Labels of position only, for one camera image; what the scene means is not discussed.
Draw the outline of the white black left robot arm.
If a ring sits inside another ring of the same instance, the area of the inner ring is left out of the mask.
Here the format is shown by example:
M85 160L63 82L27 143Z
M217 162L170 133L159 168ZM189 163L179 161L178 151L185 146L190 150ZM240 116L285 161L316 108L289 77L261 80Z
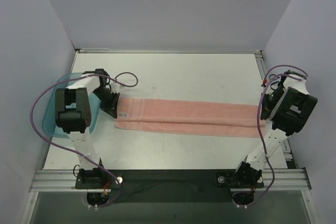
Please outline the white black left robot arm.
M108 175L99 167L102 160L93 146L90 135L92 121L89 96L101 102L100 109L117 118L120 94L107 88L108 73L104 69L86 71L81 79L55 91L55 121L72 141L79 158L78 179L85 185L100 188L108 182Z

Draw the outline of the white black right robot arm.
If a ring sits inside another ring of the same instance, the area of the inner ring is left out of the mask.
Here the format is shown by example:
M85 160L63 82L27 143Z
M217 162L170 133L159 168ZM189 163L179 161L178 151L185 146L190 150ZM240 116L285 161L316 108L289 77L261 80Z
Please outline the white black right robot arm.
M288 70L264 79L264 88L257 109L257 130L261 143L240 163L233 173L239 187L257 187L262 172L270 164L270 157L282 142L300 132L305 126L318 99L307 88L308 74Z

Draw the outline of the pink terry towel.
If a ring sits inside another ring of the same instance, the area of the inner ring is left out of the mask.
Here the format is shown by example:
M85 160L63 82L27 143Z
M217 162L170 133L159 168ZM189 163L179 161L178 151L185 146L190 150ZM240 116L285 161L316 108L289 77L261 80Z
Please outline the pink terry towel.
M154 133L258 138L257 106L201 101L122 98L115 126Z

